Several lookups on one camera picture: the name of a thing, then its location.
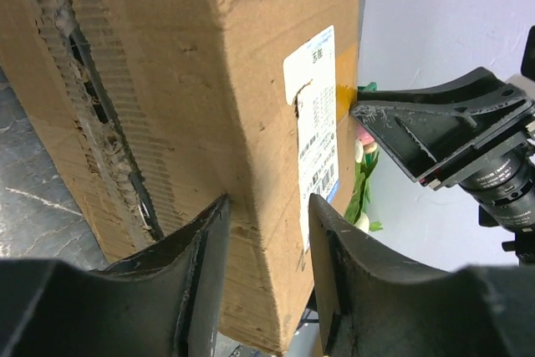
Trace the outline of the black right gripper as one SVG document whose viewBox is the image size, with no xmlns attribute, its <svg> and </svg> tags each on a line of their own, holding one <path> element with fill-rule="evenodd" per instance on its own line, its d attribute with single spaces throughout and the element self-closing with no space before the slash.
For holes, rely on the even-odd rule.
<svg viewBox="0 0 535 357">
<path fill-rule="evenodd" d="M 477 68 L 426 89 L 360 91 L 350 114 L 412 180 L 459 186 L 479 224 L 534 232 L 534 81 Z"/>
</svg>

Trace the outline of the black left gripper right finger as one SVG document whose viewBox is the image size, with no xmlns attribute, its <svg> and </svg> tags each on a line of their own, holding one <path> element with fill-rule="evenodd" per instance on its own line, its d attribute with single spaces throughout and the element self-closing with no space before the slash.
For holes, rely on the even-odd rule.
<svg viewBox="0 0 535 357">
<path fill-rule="evenodd" d="M 327 356 L 531 356 L 534 269 L 414 261 L 308 204 L 314 293 Z"/>
</svg>

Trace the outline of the brown cardboard express box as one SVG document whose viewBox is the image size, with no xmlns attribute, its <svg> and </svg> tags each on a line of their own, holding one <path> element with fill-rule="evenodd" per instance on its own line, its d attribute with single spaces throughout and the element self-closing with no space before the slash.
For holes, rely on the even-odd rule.
<svg viewBox="0 0 535 357">
<path fill-rule="evenodd" d="M 284 354 L 313 273 L 283 61 L 334 26 L 344 212 L 358 21 L 358 0 L 1 0 L 1 65 L 110 261 L 229 196 L 219 329 Z"/>
</svg>

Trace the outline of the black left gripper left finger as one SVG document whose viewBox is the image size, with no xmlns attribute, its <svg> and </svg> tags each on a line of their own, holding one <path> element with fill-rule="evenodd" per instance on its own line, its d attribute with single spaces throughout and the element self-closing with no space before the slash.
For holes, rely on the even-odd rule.
<svg viewBox="0 0 535 357">
<path fill-rule="evenodd" d="M 103 270 L 1 261 L 4 356 L 212 356 L 230 241 L 228 196 Z"/>
</svg>

